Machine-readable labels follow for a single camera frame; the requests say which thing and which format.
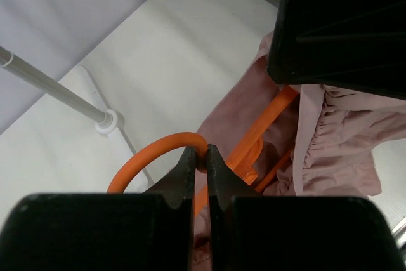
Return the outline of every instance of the pink garment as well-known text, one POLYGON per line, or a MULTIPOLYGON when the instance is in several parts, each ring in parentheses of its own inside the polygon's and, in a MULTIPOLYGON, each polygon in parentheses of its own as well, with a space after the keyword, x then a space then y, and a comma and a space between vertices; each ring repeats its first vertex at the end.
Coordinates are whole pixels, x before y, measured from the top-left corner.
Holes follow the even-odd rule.
MULTIPOLYGON (((278 93, 266 73, 272 41, 268 34, 247 72, 209 114, 198 130, 218 146, 224 159, 278 93)), ((387 140, 406 138, 406 102, 319 84, 293 86, 293 102, 263 135, 264 148, 254 164, 261 180, 291 145, 292 164, 277 172, 264 195, 377 195, 381 184, 371 150, 387 140)), ((197 173, 196 192, 206 184, 197 173)), ((209 220, 204 209, 195 220, 194 270, 210 270, 209 220)))

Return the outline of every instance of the laundry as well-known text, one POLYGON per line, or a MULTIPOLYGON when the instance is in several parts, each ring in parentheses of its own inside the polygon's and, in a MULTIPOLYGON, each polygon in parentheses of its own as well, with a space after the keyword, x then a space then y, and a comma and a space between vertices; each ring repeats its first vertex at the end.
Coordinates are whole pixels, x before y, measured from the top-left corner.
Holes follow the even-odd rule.
MULTIPOLYGON (((217 145, 224 159, 280 91, 266 73, 271 41, 272 33, 264 37, 251 66, 197 131, 217 145)), ((263 150, 254 163, 257 181, 295 142, 292 164, 277 171, 276 181, 264 195, 379 194, 371 150, 382 142, 406 138, 406 101, 322 84, 293 88, 300 99, 263 134, 263 150)), ((205 174, 197 173, 196 194, 205 184, 205 174)), ((195 219, 194 270, 209 270, 208 237, 204 208, 195 219)))

